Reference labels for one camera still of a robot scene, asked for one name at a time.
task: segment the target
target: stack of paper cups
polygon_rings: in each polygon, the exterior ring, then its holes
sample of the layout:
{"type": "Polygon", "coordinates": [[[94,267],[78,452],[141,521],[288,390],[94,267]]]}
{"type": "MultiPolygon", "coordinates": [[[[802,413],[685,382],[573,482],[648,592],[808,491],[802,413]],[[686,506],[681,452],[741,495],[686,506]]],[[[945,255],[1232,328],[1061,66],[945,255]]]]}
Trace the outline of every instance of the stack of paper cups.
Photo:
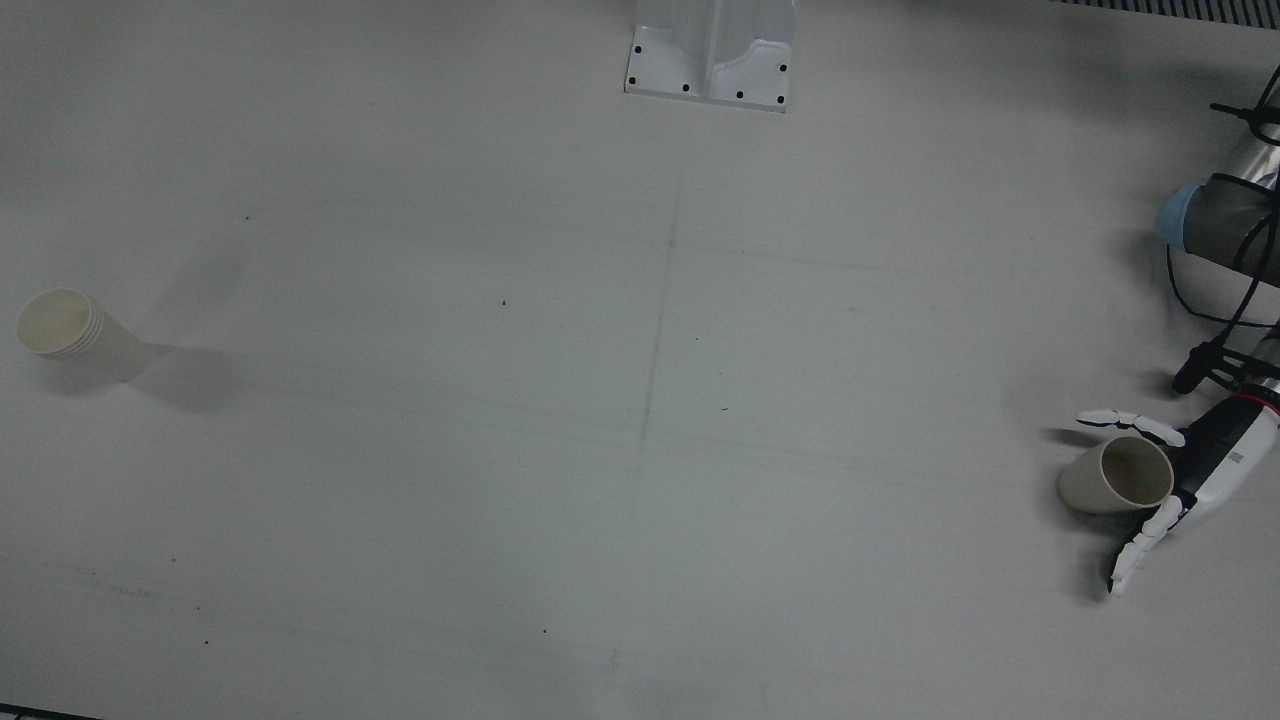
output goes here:
{"type": "Polygon", "coordinates": [[[18,315],[18,342],[49,360],[72,360],[119,380],[137,375],[151,351],[78,290],[41,293],[18,315]]]}

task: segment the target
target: white table surface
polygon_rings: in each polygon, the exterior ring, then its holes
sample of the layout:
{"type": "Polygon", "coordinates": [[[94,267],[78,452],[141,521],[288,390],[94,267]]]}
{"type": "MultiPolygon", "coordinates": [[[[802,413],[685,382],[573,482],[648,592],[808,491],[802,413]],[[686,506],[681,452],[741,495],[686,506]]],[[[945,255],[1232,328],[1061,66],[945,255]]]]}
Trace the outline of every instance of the white table surface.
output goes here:
{"type": "Polygon", "coordinates": [[[0,342],[0,701],[1274,716],[1276,459],[1110,601],[1053,478],[1221,397],[1149,227],[1280,36],[801,3],[774,115],[625,95],[631,6],[0,5],[0,309],[168,348],[0,342]]]}

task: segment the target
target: white paper cup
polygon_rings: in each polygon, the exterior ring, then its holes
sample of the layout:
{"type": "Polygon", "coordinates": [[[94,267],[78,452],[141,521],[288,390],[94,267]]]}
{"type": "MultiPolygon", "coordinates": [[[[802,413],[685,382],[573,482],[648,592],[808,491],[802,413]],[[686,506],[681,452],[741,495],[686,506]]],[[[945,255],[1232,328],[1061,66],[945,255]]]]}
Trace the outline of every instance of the white paper cup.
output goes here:
{"type": "Polygon", "coordinates": [[[1174,468],[1146,438],[1117,437],[1075,459],[1057,477],[1062,502],[1084,512],[1155,507],[1174,491],[1174,468]]]}
{"type": "Polygon", "coordinates": [[[119,380],[133,378],[151,350],[92,297],[60,287],[36,296],[18,315],[18,342],[49,360],[68,360],[119,380]]]}

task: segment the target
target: red stripe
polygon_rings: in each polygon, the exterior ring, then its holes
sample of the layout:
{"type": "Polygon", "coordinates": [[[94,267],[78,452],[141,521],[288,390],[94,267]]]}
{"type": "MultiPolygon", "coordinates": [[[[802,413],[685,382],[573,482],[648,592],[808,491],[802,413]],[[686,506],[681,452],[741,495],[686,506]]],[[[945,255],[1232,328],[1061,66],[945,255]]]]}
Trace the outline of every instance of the red stripe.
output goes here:
{"type": "Polygon", "coordinates": [[[1270,407],[1272,413],[1275,413],[1276,415],[1280,415],[1280,407],[1276,407],[1275,405],[1271,405],[1270,402],[1267,402],[1266,400],[1262,400],[1261,397],[1258,397],[1256,395],[1244,395],[1243,392],[1238,392],[1238,393],[1235,393],[1235,397],[1243,397],[1244,400],[1252,400],[1253,402],[1257,402],[1258,405],[1261,405],[1263,407],[1270,407]]]}

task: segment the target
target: white metal bracket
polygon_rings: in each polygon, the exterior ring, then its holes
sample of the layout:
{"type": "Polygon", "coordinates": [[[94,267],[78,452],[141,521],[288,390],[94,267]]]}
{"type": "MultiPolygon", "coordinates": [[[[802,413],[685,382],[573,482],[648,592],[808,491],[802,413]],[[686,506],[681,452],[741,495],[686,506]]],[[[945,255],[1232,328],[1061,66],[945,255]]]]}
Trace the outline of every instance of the white metal bracket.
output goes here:
{"type": "Polygon", "coordinates": [[[792,0],[640,0],[623,90],[782,113],[792,0]]]}

